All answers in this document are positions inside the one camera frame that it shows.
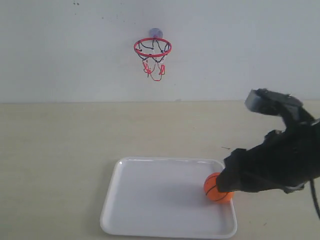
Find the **white tray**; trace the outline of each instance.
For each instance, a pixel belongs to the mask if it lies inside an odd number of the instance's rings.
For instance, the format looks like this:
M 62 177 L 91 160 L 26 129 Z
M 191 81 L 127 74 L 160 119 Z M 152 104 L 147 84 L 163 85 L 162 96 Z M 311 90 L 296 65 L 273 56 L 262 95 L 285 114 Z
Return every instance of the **white tray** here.
M 108 234 L 226 239 L 237 231 L 232 201 L 208 200 L 206 177 L 223 165 L 208 159 L 127 157 L 116 164 L 100 217 Z

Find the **beige tabletop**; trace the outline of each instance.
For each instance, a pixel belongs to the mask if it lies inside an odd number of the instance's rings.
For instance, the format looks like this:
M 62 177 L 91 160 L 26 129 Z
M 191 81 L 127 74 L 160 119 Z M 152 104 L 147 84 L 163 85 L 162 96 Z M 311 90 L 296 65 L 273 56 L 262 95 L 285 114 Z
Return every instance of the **beige tabletop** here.
M 320 117 L 320 101 L 305 108 Z M 273 129 L 284 129 L 280 118 L 236 101 L 0 104 L 0 239 L 141 239 L 100 229 L 116 161 L 222 161 L 235 148 L 260 144 Z M 320 194 L 319 180 L 316 188 Z M 319 239 L 309 186 L 291 194 L 237 192 L 234 207 L 233 240 Z

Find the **orange ball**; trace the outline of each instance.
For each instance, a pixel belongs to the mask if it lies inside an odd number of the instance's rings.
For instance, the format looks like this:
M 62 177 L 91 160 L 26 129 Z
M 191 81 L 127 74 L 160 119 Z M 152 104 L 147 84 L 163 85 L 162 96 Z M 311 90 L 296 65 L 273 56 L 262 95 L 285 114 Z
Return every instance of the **orange ball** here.
M 219 174 L 219 172 L 215 172 L 209 175 L 203 184 L 203 190 L 207 198 L 209 198 L 211 201 L 224 204 L 230 202 L 230 200 L 234 196 L 234 193 L 218 191 L 216 178 L 219 176 Z

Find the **white wall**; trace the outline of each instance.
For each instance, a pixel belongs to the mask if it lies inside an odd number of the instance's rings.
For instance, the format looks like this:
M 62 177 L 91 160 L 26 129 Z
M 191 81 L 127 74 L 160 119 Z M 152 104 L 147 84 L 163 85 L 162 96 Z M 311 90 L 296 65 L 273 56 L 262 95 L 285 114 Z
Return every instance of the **white wall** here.
M 1 0 L 0 102 L 320 99 L 319 0 Z M 133 44 L 172 42 L 166 75 Z

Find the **hoop net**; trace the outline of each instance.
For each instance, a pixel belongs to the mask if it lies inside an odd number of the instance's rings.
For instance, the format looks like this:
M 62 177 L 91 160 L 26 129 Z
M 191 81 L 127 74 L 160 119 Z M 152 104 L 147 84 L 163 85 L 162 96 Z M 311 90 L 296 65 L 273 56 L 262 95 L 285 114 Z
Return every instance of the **hoop net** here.
M 171 52 L 172 45 L 169 41 L 148 37 L 137 41 L 134 44 L 134 51 L 142 59 L 143 71 L 153 81 L 160 81 L 166 73 L 165 59 Z

